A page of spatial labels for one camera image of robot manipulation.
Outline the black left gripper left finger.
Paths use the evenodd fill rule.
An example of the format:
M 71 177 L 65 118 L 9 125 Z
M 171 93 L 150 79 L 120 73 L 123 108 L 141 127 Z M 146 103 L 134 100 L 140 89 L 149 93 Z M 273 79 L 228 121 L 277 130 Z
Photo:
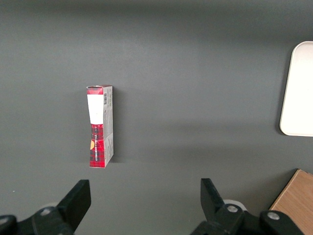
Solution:
M 91 205 L 89 180 L 79 180 L 56 205 L 41 208 L 29 218 L 0 217 L 2 235 L 73 235 Z

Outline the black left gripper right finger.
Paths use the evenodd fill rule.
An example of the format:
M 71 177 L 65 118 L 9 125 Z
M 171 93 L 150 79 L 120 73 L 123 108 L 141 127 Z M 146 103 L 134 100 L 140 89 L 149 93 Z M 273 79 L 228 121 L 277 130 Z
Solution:
M 193 235 L 302 235 L 286 214 L 263 211 L 253 216 L 234 203 L 225 203 L 209 178 L 201 179 L 201 207 L 206 220 Z

